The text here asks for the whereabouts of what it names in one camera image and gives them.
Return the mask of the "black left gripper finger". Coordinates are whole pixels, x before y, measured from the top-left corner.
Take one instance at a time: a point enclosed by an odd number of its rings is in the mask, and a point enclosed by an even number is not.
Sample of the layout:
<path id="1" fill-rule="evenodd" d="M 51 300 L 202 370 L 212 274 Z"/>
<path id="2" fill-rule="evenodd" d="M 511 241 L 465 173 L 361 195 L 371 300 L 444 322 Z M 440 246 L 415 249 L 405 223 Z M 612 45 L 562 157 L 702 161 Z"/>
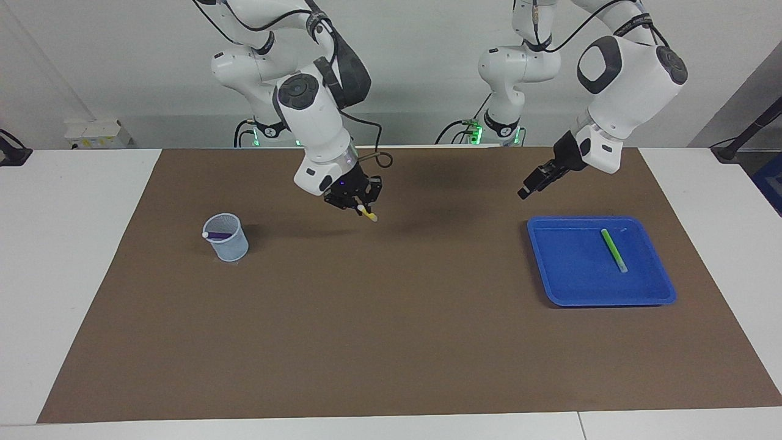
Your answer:
<path id="1" fill-rule="evenodd" d="M 560 167 L 555 161 L 548 161 L 539 165 L 524 180 L 517 194 L 522 200 L 525 200 L 533 193 L 543 191 L 545 187 L 556 181 L 559 178 L 559 173 Z"/>

